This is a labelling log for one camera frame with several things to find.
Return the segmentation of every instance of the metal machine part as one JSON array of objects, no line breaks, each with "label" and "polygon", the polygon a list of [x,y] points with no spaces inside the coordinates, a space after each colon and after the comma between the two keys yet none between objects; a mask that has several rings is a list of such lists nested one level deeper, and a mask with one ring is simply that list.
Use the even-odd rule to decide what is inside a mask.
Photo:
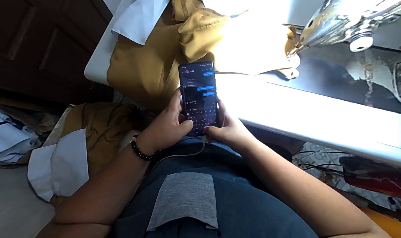
[{"label": "metal machine part", "polygon": [[372,33],[401,17],[401,0],[325,0],[300,35],[288,57],[305,48],[350,40],[350,50],[372,46]]}]

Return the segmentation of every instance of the red object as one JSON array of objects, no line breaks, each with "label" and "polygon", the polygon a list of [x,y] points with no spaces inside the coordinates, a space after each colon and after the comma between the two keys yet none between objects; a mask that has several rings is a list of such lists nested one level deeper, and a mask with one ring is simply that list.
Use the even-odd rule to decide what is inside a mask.
[{"label": "red object", "polygon": [[359,157],[341,157],[346,183],[401,198],[401,169]]}]

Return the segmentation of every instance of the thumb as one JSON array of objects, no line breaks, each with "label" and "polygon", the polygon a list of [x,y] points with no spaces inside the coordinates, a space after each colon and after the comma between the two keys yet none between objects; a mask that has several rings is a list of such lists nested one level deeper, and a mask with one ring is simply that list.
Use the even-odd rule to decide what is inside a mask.
[{"label": "thumb", "polygon": [[214,139],[222,141],[222,135],[223,135],[223,130],[224,128],[218,128],[218,127],[204,127],[203,131],[208,135],[213,137]]},{"label": "thumb", "polygon": [[193,121],[192,120],[186,120],[182,122],[178,127],[178,133],[182,134],[183,136],[187,135],[187,133],[190,132],[193,128]]}]

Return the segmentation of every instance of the charging cable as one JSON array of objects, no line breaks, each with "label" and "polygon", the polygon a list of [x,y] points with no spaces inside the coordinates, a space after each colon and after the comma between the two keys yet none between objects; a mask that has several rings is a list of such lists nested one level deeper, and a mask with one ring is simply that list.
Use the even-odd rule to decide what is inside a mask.
[{"label": "charging cable", "polygon": [[155,166],[154,166],[150,171],[152,171],[160,162],[162,162],[162,161],[165,160],[165,159],[169,159],[169,158],[172,158],[172,157],[192,156],[192,155],[197,155],[197,154],[202,153],[203,149],[205,148],[206,136],[202,136],[201,139],[202,139],[202,149],[199,150],[198,152],[196,152],[196,153],[194,153],[194,154],[175,154],[175,155],[167,156],[167,157],[161,159],[160,161],[158,161],[158,162],[155,164]]}]

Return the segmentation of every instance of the smartphone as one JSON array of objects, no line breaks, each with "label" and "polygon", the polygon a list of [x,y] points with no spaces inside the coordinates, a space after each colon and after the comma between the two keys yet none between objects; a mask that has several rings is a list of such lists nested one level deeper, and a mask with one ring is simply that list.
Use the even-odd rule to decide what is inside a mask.
[{"label": "smartphone", "polygon": [[186,120],[193,121],[190,137],[204,136],[203,127],[217,126],[218,108],[214,62],[181,64],[178,67],[183,113]]}]

